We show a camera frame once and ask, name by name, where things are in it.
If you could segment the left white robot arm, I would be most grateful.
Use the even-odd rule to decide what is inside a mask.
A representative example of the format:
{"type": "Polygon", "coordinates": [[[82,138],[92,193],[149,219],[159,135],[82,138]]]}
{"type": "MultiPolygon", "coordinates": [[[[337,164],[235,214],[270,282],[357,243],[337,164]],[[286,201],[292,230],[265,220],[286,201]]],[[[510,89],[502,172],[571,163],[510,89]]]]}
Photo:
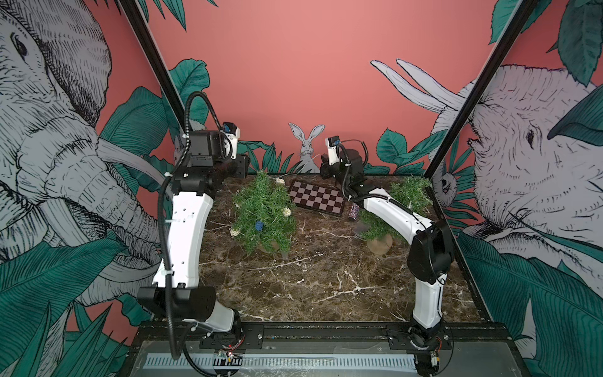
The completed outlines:
{"type": "Polygon", "coordinates": [[[240,314],[217,300],[213,287],[199,283],[199,256],[205,225],[221,183],[244,178],[250,165],[237,152],[240,129],[225,123],[222,130],[193,131],[174,172],[166,174],[171,218],[159,219],[163,263],[151,286],[138,292],[138,301],[167,320],[169,328],[188,322],[208,332],[241,336],[240,314]]]}

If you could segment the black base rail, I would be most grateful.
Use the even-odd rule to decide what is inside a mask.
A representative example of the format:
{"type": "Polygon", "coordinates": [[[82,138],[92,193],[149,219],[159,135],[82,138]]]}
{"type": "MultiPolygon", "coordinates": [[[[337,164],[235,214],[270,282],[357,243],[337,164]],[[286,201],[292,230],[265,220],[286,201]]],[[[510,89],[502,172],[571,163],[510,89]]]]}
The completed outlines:
{"type": "MultiPolygon", "coordinates": [[[[239,346],[230,333],[206,331],[187,337],[194,350],[266,350],[270,342],[384,342],[390,350],[419,352],[412,344],[410,325],[406,322],[253,322],[242,324],[242,344],[239,346]]],[[[507,342],[510,333],[500,323],[446,323],[428,346],[430,350],[451,350],[461,342],[507,342]]]]}

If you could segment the small christmas tree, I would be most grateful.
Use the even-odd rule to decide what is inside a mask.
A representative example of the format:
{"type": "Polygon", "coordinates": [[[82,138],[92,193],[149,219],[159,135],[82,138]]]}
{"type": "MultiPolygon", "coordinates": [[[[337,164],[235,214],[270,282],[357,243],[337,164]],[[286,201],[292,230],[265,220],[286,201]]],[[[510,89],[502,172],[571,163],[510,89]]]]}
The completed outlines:
{"type": "Polygon", "coordinates": [[[265,171],[259,171],[250,183],[233,195],[232,201],[235,221],[231,229],[240,231],[240,235],[232,238],[246,253],[262,249],[268,254],[289,254],[297,223],[295,205],[284,185],[276,184],[265,171]],[[290,217],[283,216],[285,207],[291,209],[290,217]],[[255,229],[257,221],[264,223],[262,232],[255,229]]]}
{"type": "Polygon", "coordinates": [[[417,233],[432,226],[433,220],[427,218],[432,204],[426,194],[429,186],[429,181],[420,177],[394,182],[390,189],[371,182],[361,185],[361,221],[367,229],[360,235],[371,252],[386,254],[395,240],[409,244],[417,233]]]}

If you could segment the purple glitter tube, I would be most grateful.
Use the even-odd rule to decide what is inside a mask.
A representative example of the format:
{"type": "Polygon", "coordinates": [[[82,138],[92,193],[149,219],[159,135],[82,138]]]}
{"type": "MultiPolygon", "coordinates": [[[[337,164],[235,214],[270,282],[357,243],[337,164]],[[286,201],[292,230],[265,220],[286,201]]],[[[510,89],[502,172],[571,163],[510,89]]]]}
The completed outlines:
{"type": "Polygon", "coordinates": [[[349,221],[357,221],[361,213],[361,207],[356,203],[350,204],[350,210],[348,212],[349,221]]]}

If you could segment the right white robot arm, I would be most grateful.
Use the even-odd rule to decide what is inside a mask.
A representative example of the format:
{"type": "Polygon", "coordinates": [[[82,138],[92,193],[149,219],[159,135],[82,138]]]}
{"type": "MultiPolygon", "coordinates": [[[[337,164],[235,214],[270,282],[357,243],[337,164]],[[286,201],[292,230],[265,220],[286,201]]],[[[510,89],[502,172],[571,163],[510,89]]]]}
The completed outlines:
{"type": "Polygon", "coordinates": [[[408,243],[407,267],[416,280],[416,298],[408,330],[418,350],[440,345],[444,286],[454,262],[454,237],[446,221],[432,221],[394,199],[384,188],[368,184],[363,160],[342,144],[321,156],[320,175],[334,178],[342,195],[376,215],[408,243]]]}

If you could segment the brown checkered chess board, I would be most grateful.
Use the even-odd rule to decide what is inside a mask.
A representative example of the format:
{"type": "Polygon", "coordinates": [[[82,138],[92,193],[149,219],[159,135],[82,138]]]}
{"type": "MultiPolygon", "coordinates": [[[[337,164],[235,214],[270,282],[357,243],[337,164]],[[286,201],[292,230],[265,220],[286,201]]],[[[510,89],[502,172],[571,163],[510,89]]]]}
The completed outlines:
{"type": "Polygon", "coordinates": [[[291,183],[288,194],[297,207],[325,215],[343,215],[345,198],[336,189],[295,180],[291,183]]]}

